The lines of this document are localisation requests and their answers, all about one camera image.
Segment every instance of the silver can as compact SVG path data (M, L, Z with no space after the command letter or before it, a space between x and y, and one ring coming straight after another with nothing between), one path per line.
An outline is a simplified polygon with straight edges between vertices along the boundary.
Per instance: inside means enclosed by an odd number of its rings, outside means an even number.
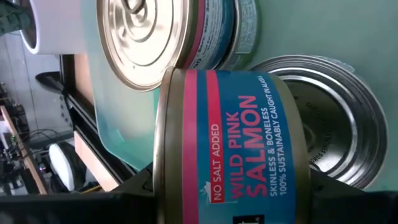
M116 76L134 90L151 91L169 66L219 64L233 32L233 2L97 0L97 20Z
M289 86L313 169L360 189L374 180L387 151L387 124L359 78L331 60L303 55L272 58L253 70L278 75Z

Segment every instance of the pull tab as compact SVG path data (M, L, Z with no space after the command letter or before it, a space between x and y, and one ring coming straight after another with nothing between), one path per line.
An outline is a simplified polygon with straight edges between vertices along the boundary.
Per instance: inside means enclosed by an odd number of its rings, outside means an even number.
M126 13L137 14L145 5L146 0L135 0L134 7L131 7L129 0L120 0Z

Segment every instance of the blue label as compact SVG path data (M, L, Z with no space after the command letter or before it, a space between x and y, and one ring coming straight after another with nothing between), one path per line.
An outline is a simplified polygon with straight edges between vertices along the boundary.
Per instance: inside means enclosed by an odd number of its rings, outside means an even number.
M295 223L292 145L273 81L259 72L188 73L183 123L196 131L184 131L184 223Z

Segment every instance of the pink stripe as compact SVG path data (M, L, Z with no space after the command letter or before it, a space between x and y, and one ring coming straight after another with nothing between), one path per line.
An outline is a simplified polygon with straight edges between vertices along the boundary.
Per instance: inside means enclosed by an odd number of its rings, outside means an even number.
M187 60L185 61L184 68L189 68L189 66L193 62L193 58L197 54L199 49L201 36L203 34L203 25L205 23L205 1L206 0L197 0L198 1L198 22L197 22L197 32L195 34L195 40L193 41L193 46L191 53L189 54Z
M218 90L217 73L214 70L206 72L207 84L207 111L209 119L209 149L210 149L210 172L211 172L211 202L223 203L225 201L225 185L224 185L224 152L223 152L223 126L221 124L221 103L220 92Z
M184 224L198 221L197 71L185 76L182 116L182 212Z

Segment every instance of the stacked cans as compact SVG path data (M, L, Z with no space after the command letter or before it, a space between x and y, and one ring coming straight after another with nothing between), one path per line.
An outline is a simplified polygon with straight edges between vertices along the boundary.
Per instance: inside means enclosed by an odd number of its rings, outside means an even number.
M98 0L108 62L127 86L157 88L167 67L235 69L256 43L254 0Z

